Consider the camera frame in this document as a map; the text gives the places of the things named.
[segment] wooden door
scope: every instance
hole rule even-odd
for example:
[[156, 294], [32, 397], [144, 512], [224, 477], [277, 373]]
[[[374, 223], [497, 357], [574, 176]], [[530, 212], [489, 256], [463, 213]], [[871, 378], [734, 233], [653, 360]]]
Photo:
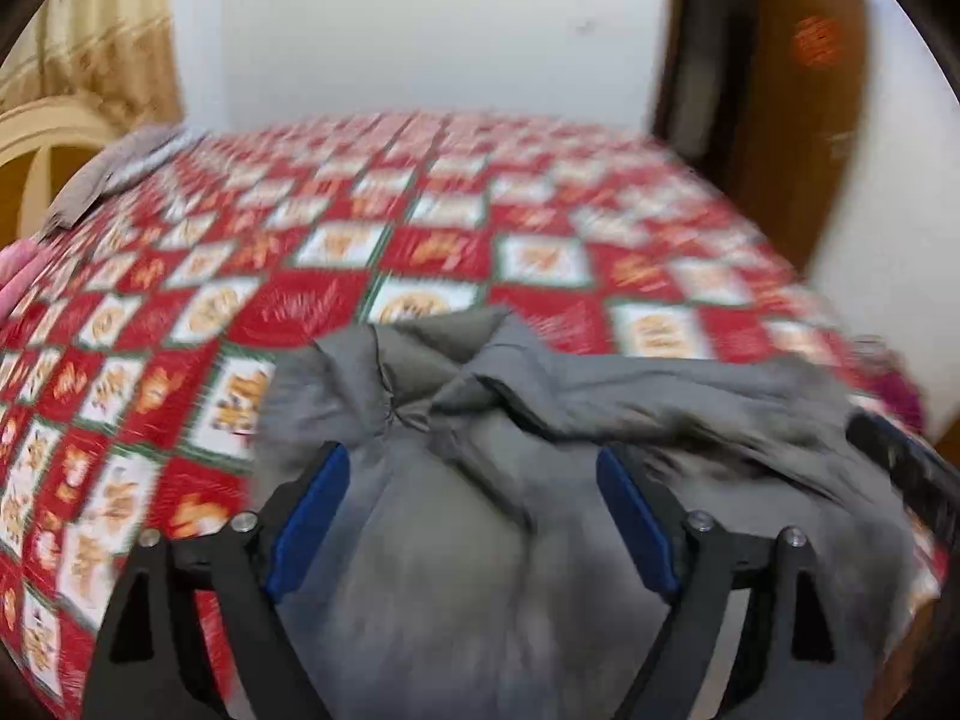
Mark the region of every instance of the wooden door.
[[760, 0], [750, 86], [727, 192], [802, 271], [847, 166], [860, 116], [864, 0]]
[[960, 416], [953, 420], [935, 448], [944, 460], [960, 469]]

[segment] printed square pattern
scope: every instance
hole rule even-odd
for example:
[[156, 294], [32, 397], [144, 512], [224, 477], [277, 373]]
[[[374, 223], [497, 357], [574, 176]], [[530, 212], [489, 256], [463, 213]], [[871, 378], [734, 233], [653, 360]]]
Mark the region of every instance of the printed square pattern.
[[386, 232], [385, 224], [320, 224], [294, 258], [301, 268], [364, 268]]
[[490, 274], [490, 238], [463, 230], [397, 230], [380, 260], [384, 271], [484, 281]]
[[50, 304], [46, 314], [43, 315], [43, 319], [40, 319], [37, 328], [34, 330], [34, 333], [32, 333], [32, 336], [30, 336], [30, 341], [28, 341], [29, 346], [35, 346], [37, 343], [43, 343], [47, 340], [47, 336], [50, 335], [50, 331], [53, 329], [56, 321], [61, 317], [61, 314], [69, 302], [69, 300], [58, 300], [56, 303]]
[[330, 204], [326, 197], [295, 197], [283, 201], [267, 218], [266, 226], [275, 230], [309, 227]]
[[483, 197], [478, 194], [429, 194], [416, 201], [410, 223], [422, 227], [459, 227], [475, 230], [484, 215]]
[[243, 193], [237, 200], [239, 208], [263, 208], [277, 204], [284, 199], [290, 190], [294, 188], [293, 180], [286, 181], [261, 181], [253, 189]]
[[553, 185], [539, 175], [503, 173], [490, 186], [491, 202], [499, 205], [544, 205], [553, 194]]
[[225, 278], [203, 285], [176, 321], [171, 343], [203, 343], [219, 335], [258, 287], [255, 278]]
[[59, 666], [59, 620], [49, 601], [40, 600], [32, 589], [23, 594], [23, 650], [27, 668], [55, 696], [61, 694]]
[[367, 322], [389, 324], [449, 314], [474, 305], [479, 295], [480, 288], [475, 284], [389, 276], [374, 288], [361, 318]]
[[213, 211], [185, 218], [160, 239], [157, 248], [179, 250], [180, 248], [195, 247], [200, 242], [200, 238], [206, 235], [206, 231], [213, 227], [216, 218], [217, 215]]
[[194, 248], [164, 284], [165, 287], [176, 289], [193, 287], [203, 284], [213, 278], [220, 266], [227, 261], [233, 252], [233, 242], [219, 242], [219, 244], [201, 244]]
[[113, 589], [113, 558], [130, 550], [146, 517], [160, 465], [114, 449], [90, 491], [83, 513], [64, 527], [56, 589], [86, 624], [97, 628]]
[[505, 235], [497, 245], [504, 281], [546, 287], [584, 287], [590, 283], [587, 253], [575, 238]]
[[[822, 301], [658, 143], [556, 119], [327, 117], [208, 137], [52, 242], [0, 322], [0, 640], [59, 720], [136, 533], [243, 507], [277, 354], [510, 306], [574, 354], [799, 352], [869, 399]], [[217, 605], [198, 609], [219, 685]]]
[[124, 274], [131, 269], [134, 262], [136, 262], [136, 252], [133, 251], [110, 257], [93, 276], [90, 276], [83, 288], [85, 290], [97, 290], [98, 292], [112, 290]]
[[767, 333], [776, 348], [806, 357], [815, 365], [836, 365], [829, 346], [820, 334], [800, 322], [766, 322]]
[[133, 397], [143, 367], [142, 360], [108, 357], [80, 406], [78, 420], [104, 430], [115, 429]]
[[228, 464], [248, 463], [260, 401], [274, 368], [262, 355], [224, 355], [187, 432], [184, 451]]
[[78, 342], [93, 348], [109, 348], [142, 302], [143, 298], [107, 295], [90, 314], [83, 330], [80, 330]]
[[670, 271], [691, 300], [742, 306], [750, 295], [730, 268], [712, 260], [683, 259], [671, 263]]
[[611, 308], [611, 320], [620, 350], [629, 357], [713, 357], [693, 309], [622, 303]]
[[37, 483], [61, 438], [61, 431], [34, 419], [24, 434], [20, 451], [8, 471], [0, 498], [0, 542], [20, 557], [23, 536], [34, 508]]
[[236, 476], [184, 458], [166, 464], [146, 527], [168, 538], [216, 533], [243, 509], [246, 485]]

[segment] checkered quilt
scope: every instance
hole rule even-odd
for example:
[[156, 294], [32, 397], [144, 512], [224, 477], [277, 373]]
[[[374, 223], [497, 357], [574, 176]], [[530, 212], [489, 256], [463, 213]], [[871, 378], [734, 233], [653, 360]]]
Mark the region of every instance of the checkered quilt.
[[491, 301], [563, 351], [789, 349], [860, 387], [757, 229], [662, 146], [602, 127], [386, 115], [211, 138], [55, 246], [0, 330], [0, 640], [59, 717], [79, 714], [136, 533], [210, 533], [242, 507], [282, 349]]

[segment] curtain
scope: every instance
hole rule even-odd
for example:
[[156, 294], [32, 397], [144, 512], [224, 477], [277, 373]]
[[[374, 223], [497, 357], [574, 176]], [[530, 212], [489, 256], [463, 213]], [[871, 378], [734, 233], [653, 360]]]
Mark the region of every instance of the curtain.
[[123, 130], [179, 122], [169, 0], [46, 0], [0, 66], [0, 113], [54, 95]]

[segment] gray jacket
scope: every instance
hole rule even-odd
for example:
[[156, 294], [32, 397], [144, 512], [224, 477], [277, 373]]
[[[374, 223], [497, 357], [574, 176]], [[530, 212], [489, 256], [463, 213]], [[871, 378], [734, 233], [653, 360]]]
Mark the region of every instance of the gray jacket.
[[666, 613], [594, 481], [597, 445], [620, 440], [730, 530], [803, 528], [880, 656], [912, 539], [889, 479], [844, 439], [850, 410], [798, 358], [559, 354], [496, 307], [349, 327], [281, 358], [262, 404], [256, 504], [320, 442], [352, 453], [281, 617], [337, 720], [613, 716]]

